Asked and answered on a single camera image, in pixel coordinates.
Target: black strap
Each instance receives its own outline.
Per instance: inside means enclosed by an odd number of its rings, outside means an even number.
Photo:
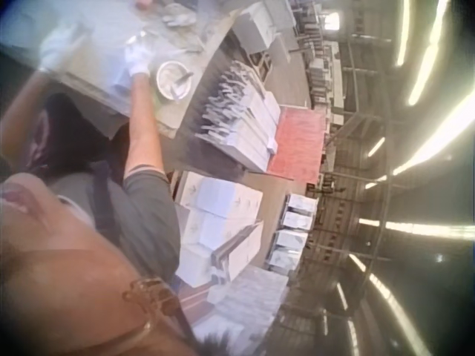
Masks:
[[[92,191],[92,212],[96,230],[103,237],[120,247],[120,229],[114,217],[111,193],[108,188],[109,166],[106,161],[92,165],[94,171]]]

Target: white glove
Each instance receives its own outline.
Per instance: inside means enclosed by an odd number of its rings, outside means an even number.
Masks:
[[[64,71],[89,34],[79,24],[60,24],[42,42],[39,70],[48,73]]]
[[[130,76],[137,73],[150,76],[149,68],[154,59],[154,53],[147,47],[143,36],[144,33],[132,38],[125,47],[125,62]]]

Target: metal bowl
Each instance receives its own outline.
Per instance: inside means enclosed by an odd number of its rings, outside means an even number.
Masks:
[[[191,90],[193,77],[188,78],[184,83],[176,85],[176,82],[189,72],[188,68],[180,62],[168,61],[162,63],[157,71],[158,91],[168,100],[178,101],[187,96]]]

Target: woman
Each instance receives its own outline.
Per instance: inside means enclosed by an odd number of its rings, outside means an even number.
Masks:
[[[180,235],[152,108],[153,55],[140,40],[125,52],[132,103],[122,187],[108,178],[108,140],[64,95],[47,101],[19,163],[50,75],[83,40],[76,26],[53,31],[1,121],[2,156],[26,172],[1,187],[2,324],[34,355],[213,355],[157,278],[173,275]]]

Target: person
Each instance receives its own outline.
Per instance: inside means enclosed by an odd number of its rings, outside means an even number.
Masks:
[[[71,99],[53,95],[36,115],[52,75],[85,40],[78,33],[62,24],[43,41],[39,69],[0,122],[2,166],[18,172],[0,189],[3,329],[35,355],[213,355],[189,327],[151,311],[153,298],[125,299],[131,283],[170,280],[179,262],[149,84],[153,53],[140,38],[125,49],[132,84],[122,185],[109,178],[109,141]],[[226,343],[214,346],[224,355]]]

